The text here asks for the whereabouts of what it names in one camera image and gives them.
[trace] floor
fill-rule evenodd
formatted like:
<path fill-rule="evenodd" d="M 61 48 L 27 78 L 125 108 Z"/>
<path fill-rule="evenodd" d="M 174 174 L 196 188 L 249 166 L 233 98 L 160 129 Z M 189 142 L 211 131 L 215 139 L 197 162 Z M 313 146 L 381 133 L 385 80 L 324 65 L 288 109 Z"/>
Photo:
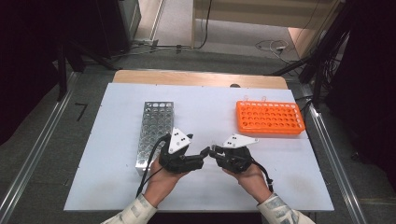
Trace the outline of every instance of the floor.
<path fill-rule="evenodd" d="M 186 27 L 177 30 L 171 29 L 173 23 L 166 20 L 174 14 L 172 10 L 175 10 L 175 7 L 172 4 L 175 2 L 176 0 L 164 1 L 163 13 L 153 37 L 159 39 L 161 45 L 188 45 L 191 39 L 191 32 Z M 180 4 L 185 7 L 190 3 L 190 1 L 183 1 Z M 181 53 L 176 53 L 175 50 L 161 50 L 153 53 L 133 54 L 147 51 L 144 48 L 134 49 L 129 55 L 115 58 L 112 62 L 124 69 L 204 71 L 257 76 L 270 74 L 287 64 L 276 57 L 271 50 L 261 50 L 255 46 L 261 40 L 278 39 L 286 40 L 289 43 L 288 50 L 280 54 L 281 58 L 286 61 L 298 60 L 295 51 L 293 52 L 293 45 L 289 42 L 290 37 L 284 28 L 256 27 L 254 25 L 248 28 L 244 26 L 243 24 L 210 22 L 207 45 L 202 50 L 183 50 Z M 199 31 L 196 32 L 195 39 L 200 42 L 201 21 L 197 21 L 196 27 Z M 229 32 L 233 32 L 235 39 L 230 38 Z M 146 32 L 146 35 L 141 35 L 139 38 L 148 40 L 149 36 L 150 32 Z M 262 48 L 268 49 L 269 46 L 263 45 Z M 65 102 L 64 111 L 44 146 L 40 155 L 41 159 L 24 187 L 23 194 L 16 204 L 12 216 L 9 217 L 8 222 L 4 223 L 100 223 L 116 213 L 66 213 L 63 211 L 64 202 L 90 135 L 106 85 L 112 81 L 115 73 L 91 61 L 88 61 L 87 64 L 89 66 L 83 74 L 75 74 L 76 83 L 70 92 L 68 102 Z M 287 80 L 296 99 L 304 96 L 302 85 L 296 78 L 300 71 L 301 69 L 296 69 L 296 71 L 282 76 Z M 57 87 L 50 91 L 25 119 L 12 138 L 0 146 L 0 193 L 2 195 L 5 195 L 30 151 L 35 147 L 37 138 L 56 106 L 57 92 Z M 306 100 L 297 100 L 297 103 L 303 107 Z M 81 113 L 81 105 L 87 105 L 84 113 Z M 389 185 L 386 175 L 374 165 L 351 159 L 354 149 L 349 143 L 347 130 L 344 129 L 342 122 L 332 115 L 325 104 L 321 104 L 320 108 L 333 146 L 360 202 L 366 219 L 365 223 L 396 223 L 394 221 L 396 194 Z M 317 223 L 357 223 L 351 218 L 334 170 L 309 113 L 305 124 L 335 208 L 333 212 L 317 212 L 308 215 Z M 211 219 L 198 217 L 195 214 L 177 217 L 159 214 L 150 223 L 159 223 L 160 221 L 161 223 L 171 223 L 175 220 L 190 223 L 193 221 L 197 223 L 200 221 L 235 223 L 245 222 L 250 218 L 252 217 L 246 214 L 236 217 L 227 214 L 214 214 Z"/>

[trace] sleeve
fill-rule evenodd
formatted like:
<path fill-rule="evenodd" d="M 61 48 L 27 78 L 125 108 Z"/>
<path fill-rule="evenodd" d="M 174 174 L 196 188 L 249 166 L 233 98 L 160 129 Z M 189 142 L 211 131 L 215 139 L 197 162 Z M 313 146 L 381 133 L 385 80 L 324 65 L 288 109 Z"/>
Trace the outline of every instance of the sleeve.
<path fill-rule="evenodd" d="M 102 222 L 102 224 L 146 224 L 157 212 L 146 198 L 140 194 L 122 212 Z"/>
<path fill-rule="evenodd" d="M 275 193 L 257 207 L 271 224 L 314 224 L 309 217 L 299 211 L 292 210 Z"/>

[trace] human hand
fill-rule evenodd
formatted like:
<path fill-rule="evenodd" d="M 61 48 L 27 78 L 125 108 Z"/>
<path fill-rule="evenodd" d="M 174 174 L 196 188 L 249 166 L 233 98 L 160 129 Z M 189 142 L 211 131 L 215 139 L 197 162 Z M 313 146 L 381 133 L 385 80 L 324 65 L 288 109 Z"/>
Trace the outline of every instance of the human hand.
<path fill-rule="evenodd" d="M 146 200 L 154 207 L 157 207 L 163 199 L 169 195 L 175 187 L 177 181 L 188 173 L 173 174 L 166 171 L 159 163 L 157 158 L 150 166 L 150 174 L 159 171 L 149 181 L 145 192 Z"/>
<path fill-rule="evenodd" d="M 271 195 L 272 192 L 268 189 L 265 183 L 262 170 L 255 164 L 251 164 L 245 172 L 235 174 L 226 169 L 222 169 L 228 175 L 235 177 L 238 184 L 258 203 L 265 202 Z"/>

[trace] black stand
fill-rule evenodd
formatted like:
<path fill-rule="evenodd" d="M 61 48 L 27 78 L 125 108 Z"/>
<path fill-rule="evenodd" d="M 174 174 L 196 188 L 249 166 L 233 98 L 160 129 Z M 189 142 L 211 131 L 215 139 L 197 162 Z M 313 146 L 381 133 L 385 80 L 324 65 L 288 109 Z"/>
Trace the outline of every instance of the black stand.
<path fill-rule="evenodd" d="M 299 80 L 301 83 L 308 83 L 309 80 L 312 79 L 314 74 L 316 74 L 312 104 L 314 105 L 317 112 L 319 112 L 318 104 L 320 89 L 323 81 L 324 64 L 327 60 L 330 59 L 329 57 L 331 55 L 331 52 L 336 46 L 338 40 L 345 32 L 348 32 L 350 29 L 352 19 L 348 16 L 350 16 L 350 10 L 352 9 L 353 5 L 354 0 L 346 1 L 343 9 L 335 18 L 328 32 L 320 41 L 318 47 L 311 55 L 302 58 L 300 61 L 292 63 L 285 68 L 271 74 L 272 76 L 282 76 L 283 74 L 288 73 L 289 71 L 305 64 L 303 72 L 299 75 Z"/>
<path fill-rule="evenodd" d="M 66 80 L 66 59 L 75 72 L 84 72 L 85 63 L 82 61 L 80 54 L 84 54 L 101 64 L 105 68 L 118 71 L 122 68 L 116 68 L 113 64 L 106 62 L 104 59 L 84 48 L 77 42 L 72 40 L 63 41 L 58 43 L 58 74 L 59 74 L 59 96 L 57 101 L 60 102 L 67 93 L 67 80 Z"/>

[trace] wooden edge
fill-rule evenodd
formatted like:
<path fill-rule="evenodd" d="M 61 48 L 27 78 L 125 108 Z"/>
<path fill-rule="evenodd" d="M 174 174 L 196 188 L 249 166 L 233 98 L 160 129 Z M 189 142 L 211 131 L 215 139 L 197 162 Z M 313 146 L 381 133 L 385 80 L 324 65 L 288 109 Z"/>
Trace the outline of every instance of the wooden edge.
<path fill-rule="evenodd" d="M 241 88 L 288 89 L 283 77 L 163 70 L 120 70 L 116 72 L 113 82 L 213 87 L 237 84 Z"/>

